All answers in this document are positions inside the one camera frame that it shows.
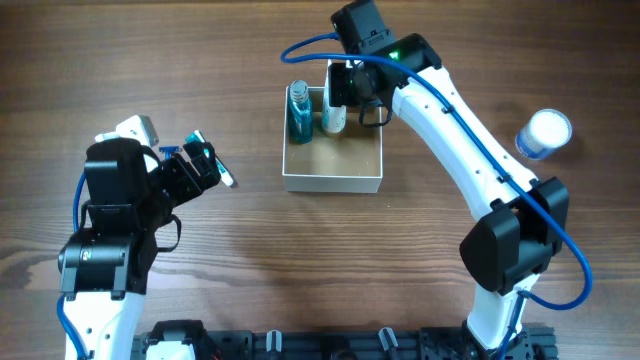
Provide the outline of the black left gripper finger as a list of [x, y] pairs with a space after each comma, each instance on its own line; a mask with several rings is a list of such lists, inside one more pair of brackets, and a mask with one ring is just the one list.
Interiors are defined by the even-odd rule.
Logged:
[[197, 158], [197, 170], [203, 186], [216, 186], [219, 184], [221, 175], [218, 167], [215, 161], [206, 155], [201, 155]]
[[191, 142], [183, 145], [184, 151], [191, 159], [191, 164], [197, 170], [197, 158], [201, 155], [206, 155], [211, 160], [215, 161], [215, 150], [209, 142]]

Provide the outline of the white lotion tube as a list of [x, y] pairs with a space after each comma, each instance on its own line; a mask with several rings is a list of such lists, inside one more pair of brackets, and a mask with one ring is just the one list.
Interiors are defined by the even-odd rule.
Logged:
[[332, 61], [327, 61], [323, 102], [322, 102], [322, 129], [328, 136], [338, 136], [345, 128], [346, 107], [333, 107], [330, 105], [330, 66]]

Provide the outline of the blue mouthwash bottle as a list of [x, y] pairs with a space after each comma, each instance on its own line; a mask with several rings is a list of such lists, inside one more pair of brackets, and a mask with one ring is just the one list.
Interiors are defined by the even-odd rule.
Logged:
[[299, 144], [309, 143], [313, 136], [313, 104], [305, 81], [290, 84], [287, 103], [290, 135]]

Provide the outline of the cotton swab tub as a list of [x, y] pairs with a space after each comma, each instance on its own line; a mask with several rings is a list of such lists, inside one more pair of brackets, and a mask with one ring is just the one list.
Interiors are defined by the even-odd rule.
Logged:
[[515, 138], [517, 150], [532, 160], [543, 160], [565, 146], [572, 137], [567, 116], [555, 109], [537, 111]]

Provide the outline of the blue disposable razor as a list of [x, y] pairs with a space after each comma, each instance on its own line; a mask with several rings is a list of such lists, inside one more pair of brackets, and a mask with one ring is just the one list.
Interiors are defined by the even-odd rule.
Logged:
[[180, 146], [162, 146], [159, 148], [159, 152], [170, 156], [173, 153], [181, 152]]

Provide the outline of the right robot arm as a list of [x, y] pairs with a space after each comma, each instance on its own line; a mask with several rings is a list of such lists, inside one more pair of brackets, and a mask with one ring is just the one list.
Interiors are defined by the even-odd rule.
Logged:
[[478, 354], [505, 356], [521, 333], [531, 290], [565, 244], [569, 195], [540, 181], [493, 138], [457, 93], [434, 48], [419, 34], [401, 39], [371, 1], [354, 1], [331, 22], [341, 58], [330, 76], [333, 101], [381, 103], [427, 144], [461, 191], [476, 223], [461, 259], [476, 283], [465, 330]]

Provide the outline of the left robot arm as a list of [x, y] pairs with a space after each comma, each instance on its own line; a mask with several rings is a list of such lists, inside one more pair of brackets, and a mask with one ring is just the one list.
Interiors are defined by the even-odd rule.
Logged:
[[194, 138], [149, 170], [152, 149], [129, 138], [98, 142], [84, 166], [90, 198], [58, 258], [56, 305], [68, 359], [127, 359], [143, 312], [148, 273], [160, 252], [156, 231], [174, 208], [216, 186], [214, 147]]

